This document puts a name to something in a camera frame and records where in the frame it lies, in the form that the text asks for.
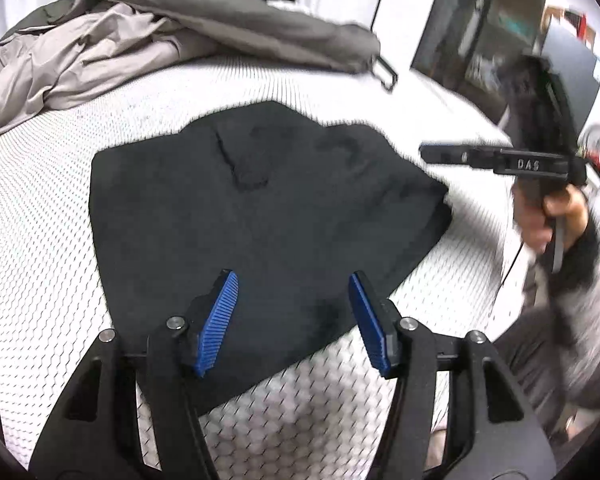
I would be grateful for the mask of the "right forearm grey sleeve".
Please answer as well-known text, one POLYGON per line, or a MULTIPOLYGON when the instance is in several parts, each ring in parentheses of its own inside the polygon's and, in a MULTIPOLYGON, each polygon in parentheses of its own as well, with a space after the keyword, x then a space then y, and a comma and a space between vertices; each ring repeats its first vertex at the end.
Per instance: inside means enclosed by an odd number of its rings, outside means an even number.
POLYGON ((569 404, 600 410, 600 236, 593 223, 546 288, 547 304, 524 312, 494 347, 549 434, 569 404))

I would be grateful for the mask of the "person's right hand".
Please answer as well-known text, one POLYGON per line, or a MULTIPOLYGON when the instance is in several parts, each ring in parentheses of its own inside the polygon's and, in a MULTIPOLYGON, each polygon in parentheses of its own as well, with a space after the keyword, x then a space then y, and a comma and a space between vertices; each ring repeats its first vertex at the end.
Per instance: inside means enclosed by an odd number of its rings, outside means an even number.
POLYGON ((588 226, 588 204, 585 196, 572 184, 562 191, 546 196, 542 206, 532 203, 518 184, 512 187, 512 192, 514 220, 521 240, 537 255, 544 254, 553 238, 551 221, 565 221, 565 250, 570 249, 588 226))

